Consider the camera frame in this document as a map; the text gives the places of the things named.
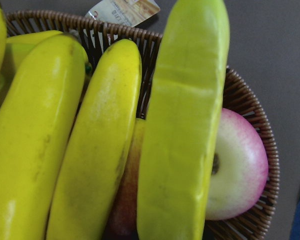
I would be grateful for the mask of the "brown wicker basket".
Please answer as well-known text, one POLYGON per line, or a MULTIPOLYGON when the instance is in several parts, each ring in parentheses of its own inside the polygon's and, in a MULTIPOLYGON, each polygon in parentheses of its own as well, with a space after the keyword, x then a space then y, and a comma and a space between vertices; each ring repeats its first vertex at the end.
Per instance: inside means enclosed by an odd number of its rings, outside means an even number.
MULTIPOLYGON (((92 66, 97 65, 102 53, 116 40, 133 40, 142 59, 142 85, 137 116, 146 116, 152 76, 162 40, 160 33, 53 10, 18 10, 7 13, 6 24, 7 33, 11 37, 48 30, 76 31, 92 66)), ((271 225, 280 190, 277 144, 259 100, 231 68, 226 71, 223 106, 243 116, 257 131, 267 155, 268 176, 259 200, 251 209, 228 220, 207 221, 203 237, 206 240, 263 240, 271 225)))

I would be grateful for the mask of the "paper basket tag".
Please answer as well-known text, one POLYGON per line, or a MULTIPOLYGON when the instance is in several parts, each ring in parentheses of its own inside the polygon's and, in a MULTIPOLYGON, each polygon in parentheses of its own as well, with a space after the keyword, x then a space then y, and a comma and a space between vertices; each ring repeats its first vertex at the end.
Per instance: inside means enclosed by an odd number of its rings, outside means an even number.
POLYGON ((106 23, 135 27, 160 10, 154 0, 102 0, 85 16, 106 23))

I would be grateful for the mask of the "pink white apple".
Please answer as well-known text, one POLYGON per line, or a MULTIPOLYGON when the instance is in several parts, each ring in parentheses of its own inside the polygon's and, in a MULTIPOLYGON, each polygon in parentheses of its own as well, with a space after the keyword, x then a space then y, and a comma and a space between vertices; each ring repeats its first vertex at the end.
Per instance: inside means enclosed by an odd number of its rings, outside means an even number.
POLYGON ((258 201, 269 173, 257 130, 240 114, 223 108, 216 138, 206 220, 241 215, 258 201))

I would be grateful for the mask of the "red yellow apple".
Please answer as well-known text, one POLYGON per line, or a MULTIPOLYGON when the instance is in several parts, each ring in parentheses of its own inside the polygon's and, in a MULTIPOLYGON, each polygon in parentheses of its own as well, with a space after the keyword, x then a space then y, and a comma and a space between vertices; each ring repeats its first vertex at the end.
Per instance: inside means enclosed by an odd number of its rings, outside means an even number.
POLYGON ((108 240, 128 240, 136 230, 139 163, 146 121, 137 118, 121 183, 106 227, 108 240))

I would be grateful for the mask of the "yellow star fruit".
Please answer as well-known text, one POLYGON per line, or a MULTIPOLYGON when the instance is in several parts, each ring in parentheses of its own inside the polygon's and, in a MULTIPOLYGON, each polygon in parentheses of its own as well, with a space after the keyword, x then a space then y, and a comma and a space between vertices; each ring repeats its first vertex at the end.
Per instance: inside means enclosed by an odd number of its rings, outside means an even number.
POLYGON ((0 69, 0 107, 23 59, 37 44, 61 33, 59 30, 48 30, 11 36, 6 39, 5 53, 0 69))

